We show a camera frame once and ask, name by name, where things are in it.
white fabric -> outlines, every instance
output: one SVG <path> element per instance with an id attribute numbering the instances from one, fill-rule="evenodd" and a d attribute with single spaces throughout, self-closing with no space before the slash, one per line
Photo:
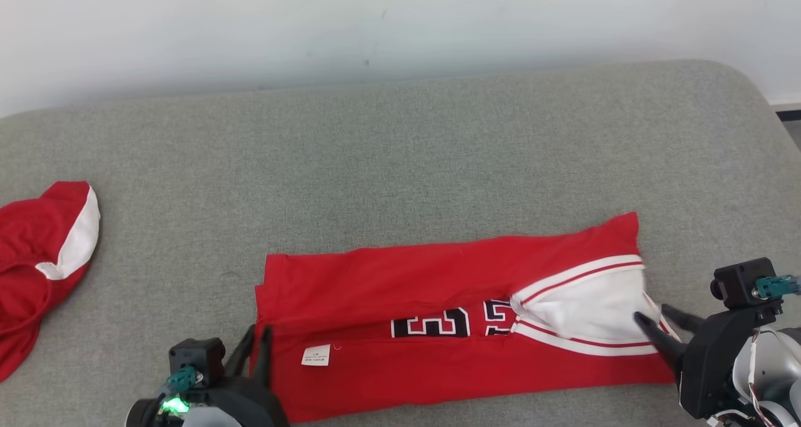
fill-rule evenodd
<path id="1" fill-rule="evenodd" d="M 527 302 L 518 314 L 549 326 L 563 338 L 601 341 L 642 341 L 645 337 L 635 324 L 635 312 L 659 322 L 659 312 L 643 297 L 642 270 L 622 270 L 571 283 Z"/>
<path id="2" fill-rule="evenodd" d="M 94 190 L 90 187 L 86 194 L 86 203 L 78 213 L 74 224 L 66 235 L 61 250 L 58 251 L 58 262 L 40 262 L 36 269 L 46 278 L 60 280 L 68 278 L 73 272 L 89 262 L 98 241 L 100 228 L 100 209 Z"/>
<path id="3" fill-rule="evenodd" d="M 512 333 L 528 336 L 528 338 L 535 339 L 538 342 L 544 342 L 554 347 L 560 347 L 572 352 L 583 353 L 586 355 L 596 356 L 632 356 L 632 355 L 650 355 L 656 353 L 656 349 L 646 342 L 635 342 L 630 347 L 609 347 L 602 344 L 587 344 L 587 342 L 572 341 L 571 339 L 560 338 L 559 336 L 550 335 L 546 332 L 541 332 L 536 328 L 529 327 L 520 322 L 515 324 L 512 328 Z"/>

white tag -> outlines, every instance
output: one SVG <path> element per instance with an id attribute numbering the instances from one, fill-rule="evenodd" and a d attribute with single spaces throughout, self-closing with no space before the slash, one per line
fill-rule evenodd
<path id="1" fill-rule="evenodd" d="M 306 366 L 328 366 L 330 352 L 331 344 L 309 347 L 303 352 L 303 361 L 300 363 Z"/>

gray fabric surface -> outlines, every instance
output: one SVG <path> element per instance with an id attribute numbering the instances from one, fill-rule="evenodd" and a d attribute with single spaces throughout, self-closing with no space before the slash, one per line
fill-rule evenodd
<path id="1" fill-rule="evenodd" d="M 0 384 L 0 425 L 120 425 L 187 337 L 231 346 L 268 252 L 557 234 L 637 210 L 647 287 L 700 315 L 719 265 L 801 272 L 801 153 L 700 61 L 60 108 L 0 121 L 0 204 L 87 179 L 94 264 Z M 801 324 L 787 302 L 781 325 Z M 685 425 L 669 386 L 523 394 L 344 425 Z"/>

red stripe trim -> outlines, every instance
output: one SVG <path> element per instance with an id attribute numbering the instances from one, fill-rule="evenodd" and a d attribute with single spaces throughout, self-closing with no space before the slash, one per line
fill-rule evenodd
<path id="1" fill-rule="evenodd" d="M 584 277 L 589 276 L 591 274 L 595 274 L 597 272 L 601 272 L 601 271 L 604 271 L 604 270 L 615 269 L 615 267 L 624 267 L 624 265 L 641 265 L 641 264 L 643 264 L 642 261 L 621 262 L 620 264 L 605 265 L 604 267 L 598 267 L 598 269 L 593 269 L 593 270 L 586 271 L 583 274 L 576 275 L 575 277 L 566 279 L 563 282 L 558 282 L 557 284 L 553 284 L 553 285 L 551 285 L 549 287 L 546 287 L 546 288 L 543 288 L 541 290 L 538 290 L 537 292 L 535 292 L 531 296 L 529 296 L 528 299 L 523 301 L 522 304 L 528 304 L 528 302 L 531 301 L 531 299 L 537 297 L 538 295 L 542 294 L 545 291 L 549 291 L 549 290 L 551 290 L 551 289 L 553 289 L 555 287 L 559 287 L 559 286 L 561 286 L 563 284 L 569 284 L 569 282 L 576 281 L 576 280 L 578 280 L 580 278 L 584 278 Z"/>
<path id="2" fill-rule="evenodd" d="M 566 341 L 580 342 L 581 344 L 588 344 L 588 345 L 591 345 L 591 346 L 608 347 L 608 348 L 624 348 L 624 347 L 641 347 L 641 346 L 650 346 L 651 345 L 650 342 L 627 342 L 627 344 L 605 344 L 604 342 L 593 342 L 593 341 L 587 341 L 586 339 L 562 338 L 561 336 L 558 336 L 556 333 L 551 332 L 550 330 L 545 330 L 544 328 L 538 327 L 537 325 L 529 324 L 529 322 L 526 322 L 523 319 L 521 319 L 519 322 L 520 322 L 520 324 L 526 325 L 526 327 L 532 327 L 534 330 L 537 330 L 538 332 L 543 332 L 543 333 L 546 333 L 546 334 L 548 334 L 550 336 L 555 336 L 557 338 L 565 339 Z"/>

red basketball jersey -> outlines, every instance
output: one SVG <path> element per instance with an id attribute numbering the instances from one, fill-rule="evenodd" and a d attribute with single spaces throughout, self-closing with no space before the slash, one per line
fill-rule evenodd
<path id="1" fill-rule="evenodd" d="M 398 404 L 670 383 L 632 320 L 635 213 L 572 235 L 269 255 L 257 332 L 289 420 Z"/>
<path id="2" fill-rule="evenodd" d="M 83 276 L 98 241 L 97 196 L 57 182 L 40 198 L 0 208 L 0 381 L 31 352 L 43 316 Z"/>

